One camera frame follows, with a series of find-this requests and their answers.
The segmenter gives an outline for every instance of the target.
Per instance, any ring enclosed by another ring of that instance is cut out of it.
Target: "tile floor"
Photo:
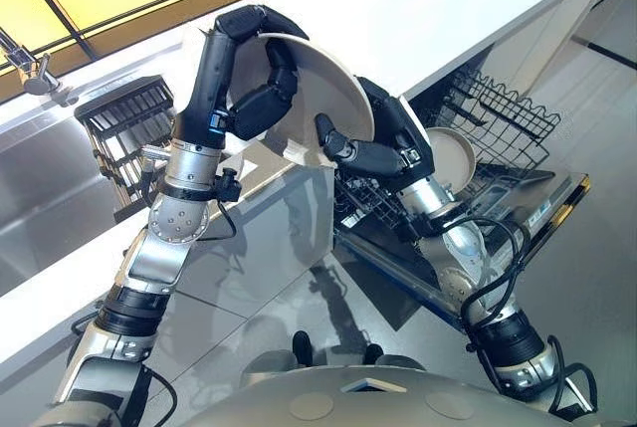
[[[572,43],[546,80],[531,96],[563,117],[549,142],[551,161],[589,173],[593,188],[531,262],[518,297],[541,335],[560,337],[567,361],[584,361],[595,371],[602,414],[635,420],[637,79],[634,71]],[[430,371],[490,388],[458,332],[391,286],[386,297],[394,319],[402,320],[388,321],[354,281],[360,282],[360,266],[339,249],[334,253],[221,343],[211,340],[210,350],[174,380],[180,401],[166,425],[179,425],[236,390],[253,358],[289,348],[299,328],[319,351],[337,345],[350,352],[374,341]],[[168,406],[165,391],[154,396],[141,425],[153,425]]]

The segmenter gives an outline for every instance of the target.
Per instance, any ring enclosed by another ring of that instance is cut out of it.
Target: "wire rack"
[[[373,178],[360,178],[337,170],[335,175],[334,212],[345,224],[373,213],[389,228],[404,215],[400,202]]]
[[[169,143],[172,93],[161,76],[144,77],[78,107],[75,117],[89,135],[100,173],[112,181],[120,204],[114,212],[119,223],[144,206],[139,186],[141,148]]]
[[[548,157],[542,142],[559,124],[557,113],[548,113],[546,107],[534,105],[531,99],[467,66],[438,86],[432,88],[435,101],[413,108],[425,127],[453,128],[472,144],[476,172],[461,198],[471,202],[496,181],[513,188]],[[376,180],[341,172],[336,180],[338,221],[373,213],[393,228],[404,214],[399,201]]]
[[[548,157],[542,143],[560,122],[557,113],[469,68],[452,74],[439,111],[417,114],[425,127],[448,126],[471,142],[477,166],[465,198],[478,196],[503,177],[512,185],[524,180]]]

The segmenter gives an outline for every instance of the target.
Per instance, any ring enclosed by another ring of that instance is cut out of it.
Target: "silver robot arm segment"
[[[521,228],[525,241],[518,246],[508,226],[466,216],[468,207],[436,180],[426,132],[408,103],[367,79],[359,81],[378,132],[371,142],[350,140],[320,114],[318,140],[327,157],[336,161],[339,170],[375,178],[400,201],[405,216],[395,228],[396,235],[412,243],[432,265],[441,291],[461,318],[468,348],[478,354],[500,393],[551,413],[565,404],[568,410],[561,412],[562,418],[595,411],[595,399],[589,403],[572,382],[561,378],[563,359],[557,355],[558,345],[553,347],[558,343],[553,337],[549,344],[541,340],[513,294],[516,276],[524,268],[529,234]],[[507,232],[513,245],[507,270],[492,263],[480,224]]]
[[[307,35],[265,6],[246,6],[219,16],[206,34],[193,94],[175,121],[170,151],[148,148],[144,173],[154,159],[167,159],[151,201],[148,224],[125,253],[97,318],[77,345],[54,398],[54,408],[36,426],[134,426],[147,399],[150,356],[170,295],[192,245],[206,231],[208,202],[236,201],[236,172],[217,175],[225,133],[250,139],[270,128],[292,106],[296,65],[282,41],[270,41],[266,84],[226,107],[236,47],[262,31]]]

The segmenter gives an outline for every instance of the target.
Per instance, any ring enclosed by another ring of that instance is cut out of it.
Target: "black cable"
[[[166,388],[166,390],[170,394],[170,397],[172,398],[172,405],[170,406],[170,409],[168,410],[168,412],[166,412],[166,414],[161,419],[159,419],[159,422],[157,422],[154,425],[154,427],[161,427],[163,424],[165,424],[168,421],[168,419],[172,416],[172,414],[174,414],[175,410],[177,410],[177,391],[172,386],[172,384],[168,382],[161,374],[158,374],[157,372],[155,372],[149,367],[147,367],[147,369],[150,371],[150,375],[152,375],[161,384],[163,384],[163,386]]]
[[[88,320],[92,320],[93,318],[96,318],[99,312],[100,312],[99,310],[96,310],[96,311],[93,311],[92,313],[87,314],[86,316],[82,316],[78,320],[74,320],[73,324],[71,324],[71,332],[75,335],[84,334],[84,331],[81,329],[78,329],[78,326]]]
[[[237,235],[237,227],[235,226],[234,222],[232,221],[232,218],[230,218],[230,215],[228,214],[228,211],[226,210],[226,207],[223,206],[223,204],[220,201],[217,201],[217,206],[219,207],[219,211],[221,212],[223,217],[226,219],[226,222],[228,223],[228,226],[230,226],[231,234],[230,235],[225,235],[225,236],[210,236],[208,238],[199,238],[197,241],[229,240],[230,238],[234,238]]]
[[[531,233],[526,226],[519,226],[519,228],[523,234],[523,243],[520,247],[518,255],[512,258],[511,266],[508,269],[510,274],[508,275],[509,283],[507,284],[507,289],[505,290],[505,293],[503,294],[501,299],[491,308],[491,313],[486,318],[479,320],[478,322],[473,324],[472,329],[479,329],[480,327],[487,325],[489,322],[500,315],[502,309],[509,302],[509,298],[511,297],[511,294],[513,293],[514,287],[516,285],[518,275],[525,268],[524,258],[527,255],[527,252],[531,245]]]
[[[559,402],[561,402],[561,395],[564,392],[564,384],[566,383],[566,368],[564,367],[564,353],[561,350],[561,344],[557,337],[550,335],[548,337],[548,343],[553,346],[555,353],[557,354],[557,387],[555,389],[555,396],[548,408],[549,414],[555,414],[559,408]]]
[[[590,405],[593,408],[593,412],[597,412],[597,381],[595,380],[595,375],[593,374],[593,371],[590,370],[590,367],[581,362],[574,362],[566,368],[564,377],[570,377],[572,374],[578,371],[582,371],[586,376],[586,381],[588,382],[588,397],[590,398]]]

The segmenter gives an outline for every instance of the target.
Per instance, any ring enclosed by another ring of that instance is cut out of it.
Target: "stainless steel sink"
[[[120,207],[82,125],[50,118],[0,133],[0,296],[113,227]],[[246,145],[229,137],[224,155]]]

